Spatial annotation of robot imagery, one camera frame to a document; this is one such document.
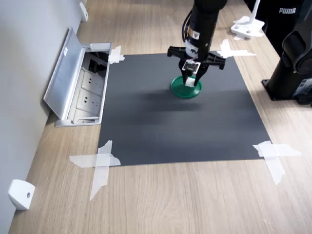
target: white tape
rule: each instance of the white tape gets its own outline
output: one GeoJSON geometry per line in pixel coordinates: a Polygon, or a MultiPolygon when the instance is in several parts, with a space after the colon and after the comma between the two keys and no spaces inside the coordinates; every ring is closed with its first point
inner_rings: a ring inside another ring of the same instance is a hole
{"type": "Polygon", "coordinates": [[[231,50],[229,40],[223,40],[220,45],[221,50],[217,51],[223,58],[228,58],[232,56],[256,56],[256,54],[250,53],[247,50],[231,50]]]}
{"type": "Polygon", "coordinates": [[[98,148],[97,155],[69,156],[69,159],[81,168],[95,167],[90,194],[90,201],[101,187],[107,185],[109,167],[120,166],[118,158],[111,154],[113,142],[109,140],[103,147],[98,148]]]}
{"type": "Polygon", "coordinates": [[[111,54],[108,56],[108,61],[110,64],[119,63],[119,61],[124,61],[125,57],[120,54],[121,45],[117,46],[115,49],[111,51],[111,54]]]}
{"type": "Polygon", "coordinates": [[[253,147],[258,150],[260,157],[264,157],[276,185],[281,182],[282,176],[285,175],[279,157],[301,155],[298,150],[291,148],[289,145],[273,145],[271,141],[264,141],[258,145],[253,145],[253,147]]]}

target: cable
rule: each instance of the cable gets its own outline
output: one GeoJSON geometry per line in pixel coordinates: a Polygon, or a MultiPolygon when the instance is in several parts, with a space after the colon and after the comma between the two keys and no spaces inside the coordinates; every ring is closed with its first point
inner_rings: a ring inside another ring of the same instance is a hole
{"type": "Polygon", "coordinates": [[[192,9],[190,10],[189,14],[186,16],[183,25],[182,25],[182,40],[185,42],[185,26],[190,24],[190,17],[192,14],[192,9]]]}

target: white object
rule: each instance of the white object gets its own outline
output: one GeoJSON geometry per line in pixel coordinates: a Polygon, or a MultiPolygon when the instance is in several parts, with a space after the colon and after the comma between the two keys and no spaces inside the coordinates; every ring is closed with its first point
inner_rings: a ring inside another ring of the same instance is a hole
{"type": "Polygon", "coordinates": [[[79,6],[81,8],[81,22],[87,22],[89,18],[87,9],[85,8],[82,2],[79,3],[79,6]]]}
{"type": "Polygon", "coordinates": [[[28,210],[35,192],[35,186],[19,179],[13,179],[8,191],[16,209],[28,210]]]}
{"type": "Polygon", "coordinates": [[[221,50],[218,50],[218,54],[220,54],[223,58],[228,58],[232,56],[256,56],[256,54],[250,53],[247,50],[231,50],[229,40],[223,40],[220,45],[221,50]]]}
{"type": "Polygon", "coordinates": [[[108,57],[108,61],[110,64],[119,63],[119,61],[124,61],[125,57],[120,54],[121,52],[121,45],[117,46],[115,49],[111,51],[111,54],[108,57]]]}
{"type": "Polygon", "coordinates": [[[251,39],[253,37],[263,36],[263,34],[259,31],[263,27],[264,22],[255,19],[259,4],[260,0],[257,0],[254,4],[253,12],[250,17],[243,16],[241,19],[234,22],[234,25],[231,27],[231,32],[236,34],[234,40],[240,40],[243,38],[251,39]]]}
{"type": "Polygon", "coordinates": [[[103,147],[98,148],[97,155],[69,156],[70,161],[81,168],[95,167],[90,201],[101,187],[107,185],[109,167],[121,165],[119,159],[111,154],[112,146],[113,142],[109,140],[103,147]]]}
{"type": "Polygon", "coordinates": [[[258,145],[253,145],[253,147],[258,150],[260,157],[264,157],[275,185],[278,185],[282,176],[285,175],[285,170],[279,157],[301,155],[298,150],[291,148],[289,145],[274,145],[271,141],[264,141],[258,145]]]}
{"type": "Polygon", "coordinates": [[[194,83],[195,83],[195,79],[192,77],[187,77],[186,82],[185,82],[185,86],[194,87],[194,83]]]}

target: wooden desk surface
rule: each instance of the wooden desk surface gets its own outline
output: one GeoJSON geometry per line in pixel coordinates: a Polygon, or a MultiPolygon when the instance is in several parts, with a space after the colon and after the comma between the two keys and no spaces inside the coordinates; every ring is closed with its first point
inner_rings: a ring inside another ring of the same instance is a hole
{"type": "MultiPolygon", "coordinates": [[[[192,0],[88,0],[82,42],[112,41],[124,54],[166,53],[183,46],[181,26],[192,0]]],[[[220,11],[212,50],[228,38],[273,143],[303,153],[286,157],[275,185],[264,160],[114,167],[108,185],[89,202],[94,168],[80,169],[69,155],[94,154],[99,126],[55,128],[48,120],[27,181],[36,192],[30,210],[17,212],[10,233],[207,234],[312,232],[312,109],[272,102],[260,81],[279,58],[266,37],[234,41],[229,28],[249,15],[241,0],[220,11]]]]}

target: power outlet box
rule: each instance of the power outlet box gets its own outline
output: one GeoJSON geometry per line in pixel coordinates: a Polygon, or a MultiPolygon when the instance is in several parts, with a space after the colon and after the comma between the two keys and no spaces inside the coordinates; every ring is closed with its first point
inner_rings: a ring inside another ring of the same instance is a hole
{"type": "Polygon", "coordinates": [[[103,93],[104,79],[97,74],[84,71],[82,88],[94,94],[101,95],[103,93]]]}
{"type": "Polygon", "coordinates": [[[89,112],[95,116],[99,115],[101,108],[101,97],[86,90],[80,90],[77,109],[89,112]]]}

